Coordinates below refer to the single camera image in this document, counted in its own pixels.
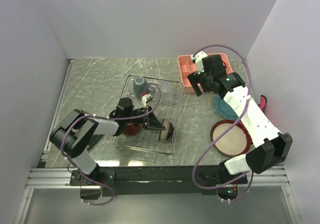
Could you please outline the green mug cream inside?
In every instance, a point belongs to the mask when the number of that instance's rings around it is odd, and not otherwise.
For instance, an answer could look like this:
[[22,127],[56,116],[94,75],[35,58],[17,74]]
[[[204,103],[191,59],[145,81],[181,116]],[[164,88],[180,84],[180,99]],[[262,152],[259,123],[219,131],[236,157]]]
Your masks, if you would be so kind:
[[133,91],[135,93],[134,95],[138,100],[141,100],[141,98],[144,94],[151,93],[149,88],[147,87],[148,82],[142,76],[135,77],[132,85],[133,85]]

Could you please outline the dark brown patterned bowl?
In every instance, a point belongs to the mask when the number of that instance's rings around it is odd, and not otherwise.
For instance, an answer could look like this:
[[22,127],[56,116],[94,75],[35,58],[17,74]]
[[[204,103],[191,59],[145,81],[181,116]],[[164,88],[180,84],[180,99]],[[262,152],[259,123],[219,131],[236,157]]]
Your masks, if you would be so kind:
[[169,139],[174,132],[174,126],[169,119],[163,119],[162,126],[163,126],[163,129],[160,131],[159,138],[158,138],[160,142],[164,142],[167,139]]

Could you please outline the red rimmed cream plate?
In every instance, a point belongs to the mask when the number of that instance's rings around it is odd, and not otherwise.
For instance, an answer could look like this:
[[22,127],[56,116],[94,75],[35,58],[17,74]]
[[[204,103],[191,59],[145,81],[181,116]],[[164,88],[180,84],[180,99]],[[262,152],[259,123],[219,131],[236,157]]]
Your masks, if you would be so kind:
[[[234,120],[221,120],[215,123],[210,131],[210,140],[213,142],[220,134],[234,123]],[[230,131],[221,137],[215,148],[219,153],[227,157],[234,157],[245,154],[249,151],[252,139],[242,124],[237,123]]]

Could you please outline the pink cloth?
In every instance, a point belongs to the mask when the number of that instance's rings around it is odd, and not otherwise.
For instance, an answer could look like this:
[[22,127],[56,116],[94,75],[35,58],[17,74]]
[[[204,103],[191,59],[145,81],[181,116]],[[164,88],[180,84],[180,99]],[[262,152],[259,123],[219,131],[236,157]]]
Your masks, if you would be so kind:
[[267,98],[264,95],[260,96],[260,104],[258,105],[260,110],[263,110],[267,104]]

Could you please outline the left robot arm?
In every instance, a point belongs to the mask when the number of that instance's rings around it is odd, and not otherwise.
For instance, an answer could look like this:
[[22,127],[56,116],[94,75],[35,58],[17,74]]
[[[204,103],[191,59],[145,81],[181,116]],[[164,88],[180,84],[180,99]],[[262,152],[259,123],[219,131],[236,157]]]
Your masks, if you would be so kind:
[[159,120],[152,107],[149,94],[143,96],[143,107],[135,109],[130,98],[121,98],[108,117],[98,118],[74,109],[51,132],[49,140],[78,168],[88,185],[102,182],[99,165],[88,152],[88,144],[94,136],[133,136],[142,129],[159,131],[159,141],[172,136],[174,127],[168,119]]

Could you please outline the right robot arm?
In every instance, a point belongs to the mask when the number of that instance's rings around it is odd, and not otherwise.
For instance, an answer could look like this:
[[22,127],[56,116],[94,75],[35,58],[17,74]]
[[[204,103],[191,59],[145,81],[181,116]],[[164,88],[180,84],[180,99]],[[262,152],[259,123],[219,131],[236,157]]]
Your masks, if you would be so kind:
[[241,76],[236,72],[227,73],[219,54],[207,55],[201,51],[191,60],[196,71],[187,78],[196,95],[210,91],[218,94],[237,114],[254,145],[247,154],[221,162],[218,180],[230,184],[237,175],[242,176],[248,171],[261,174],[285,161],[293,142],[292,136],[282,133],[265,116]]

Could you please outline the teal scalloped plate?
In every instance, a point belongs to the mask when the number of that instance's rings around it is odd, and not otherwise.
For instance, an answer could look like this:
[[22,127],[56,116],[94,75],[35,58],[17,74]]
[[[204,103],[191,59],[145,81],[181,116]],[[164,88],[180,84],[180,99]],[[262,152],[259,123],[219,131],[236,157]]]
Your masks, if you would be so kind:
[[214,106],[216,111],[225,119],[235,121],[238,118],[234,110],[219,95],[214,98]]

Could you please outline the cream bowl brown stripes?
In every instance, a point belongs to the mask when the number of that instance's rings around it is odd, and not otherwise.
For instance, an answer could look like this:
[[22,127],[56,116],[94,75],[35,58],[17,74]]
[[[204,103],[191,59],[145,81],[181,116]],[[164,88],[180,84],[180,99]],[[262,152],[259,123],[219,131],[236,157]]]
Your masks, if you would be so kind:
[[142,124],[140,123],[127,123],[127,127],[123,134],[126,136],[135,136],[142,130]]

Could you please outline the wire dish rack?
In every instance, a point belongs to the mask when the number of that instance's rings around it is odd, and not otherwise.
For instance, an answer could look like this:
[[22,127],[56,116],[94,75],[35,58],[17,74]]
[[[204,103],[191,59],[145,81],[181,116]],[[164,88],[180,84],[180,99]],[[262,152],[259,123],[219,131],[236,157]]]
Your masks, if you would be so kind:
[[130,98],[132,116],[152,113],[132,120],[119,136],[108,136],[108,142],[118,147],[171,154],[176,138],[176,126],[182,95],[182,84],[178,81],[154,77],[129,75],[120,98]]

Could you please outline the aluminium rail frame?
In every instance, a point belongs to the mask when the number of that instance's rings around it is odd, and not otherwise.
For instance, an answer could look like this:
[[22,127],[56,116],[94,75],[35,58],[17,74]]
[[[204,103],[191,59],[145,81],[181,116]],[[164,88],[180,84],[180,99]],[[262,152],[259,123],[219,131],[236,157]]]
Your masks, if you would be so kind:
[[48,169],[32,170],[14,222],[16,224],[298,224],[287,172],[276,166],[256,175],[249,192],[226,204],[199,194],[128,195],[91,207],[67,183],[67,162],[52,145],[42,159]]

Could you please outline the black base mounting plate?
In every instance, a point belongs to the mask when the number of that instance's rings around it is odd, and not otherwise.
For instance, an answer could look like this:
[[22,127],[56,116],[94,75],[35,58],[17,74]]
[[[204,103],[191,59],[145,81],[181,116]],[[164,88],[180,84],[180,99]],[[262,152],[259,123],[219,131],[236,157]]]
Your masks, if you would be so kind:
[[[192,180],[193,166],[155,166],[155,167],[100,167],[93,174],[95,181],[111,187],[118,195],[146,194],[192,194],[215,195],[216,190],[198,188]],[[241,174],[230,175],[222,172],[218,165],[198,166],[196,182],[204,187],[222,185]],[[93,183],[83,178],[78,170],[73,170],[69,181],[72,187],[93,187]]]

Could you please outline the black floral square plate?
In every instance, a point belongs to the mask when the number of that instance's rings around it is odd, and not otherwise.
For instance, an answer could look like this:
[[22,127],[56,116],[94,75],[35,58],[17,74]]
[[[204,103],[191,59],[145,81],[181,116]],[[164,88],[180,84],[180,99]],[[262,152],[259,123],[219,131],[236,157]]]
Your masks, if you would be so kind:
[[101,138],[101,135],[93,135],[88,142],[86,149],[89,151]]

